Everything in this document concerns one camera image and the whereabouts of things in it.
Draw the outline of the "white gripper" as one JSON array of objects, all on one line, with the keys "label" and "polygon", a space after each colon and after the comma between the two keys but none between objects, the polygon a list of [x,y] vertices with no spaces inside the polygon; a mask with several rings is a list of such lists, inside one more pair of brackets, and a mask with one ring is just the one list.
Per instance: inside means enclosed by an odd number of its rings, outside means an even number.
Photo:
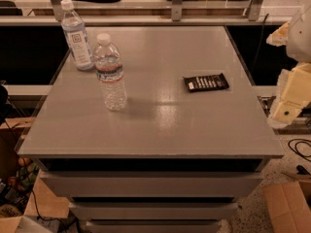
[{"label": "white gripper", "polygon": [[299,116],[311,102],[311,3],[302,5],[291,22],[285,22],[266,43],[271,46],[286,46],[287,55],[299,63],[291,71],[283,69],[278,78],[276,98],[272,102],[268,124],[281,129]]}]

